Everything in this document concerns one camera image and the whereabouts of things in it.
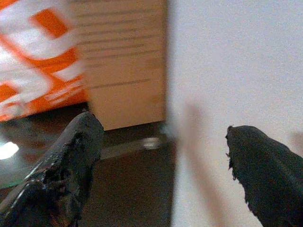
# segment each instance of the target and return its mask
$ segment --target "white wall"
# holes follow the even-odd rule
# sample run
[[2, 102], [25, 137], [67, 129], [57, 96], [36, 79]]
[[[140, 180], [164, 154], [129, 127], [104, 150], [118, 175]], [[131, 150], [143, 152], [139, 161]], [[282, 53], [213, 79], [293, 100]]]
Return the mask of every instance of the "white wall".
[[224, 137], [229, 125], [253, 125], [300, 153], [302, 12], [301, 0], [170, 1], [169, 120], [180, 137], [173, 226], [261, 226], [228, 171]]

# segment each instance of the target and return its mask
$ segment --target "dark floor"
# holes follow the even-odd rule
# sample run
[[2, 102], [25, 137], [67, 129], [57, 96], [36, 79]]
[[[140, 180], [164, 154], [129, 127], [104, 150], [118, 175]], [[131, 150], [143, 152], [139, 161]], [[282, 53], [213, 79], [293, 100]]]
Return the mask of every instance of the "dark floor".
[[[27, 174], [69, 121], [87, 109], [74, 105], [0, 124], [2, 141], [20, 150], [0, 160], [0, 201]], [[100, 160], [95, 168], [91, 197], [80, 227], [169, 226], [173, 190], [174, 154], [165, 143], [158, 149], [136, 147], [136, 141], [159, 134], [160, 122], [106, 131], [104, 151], [131, 153]]]

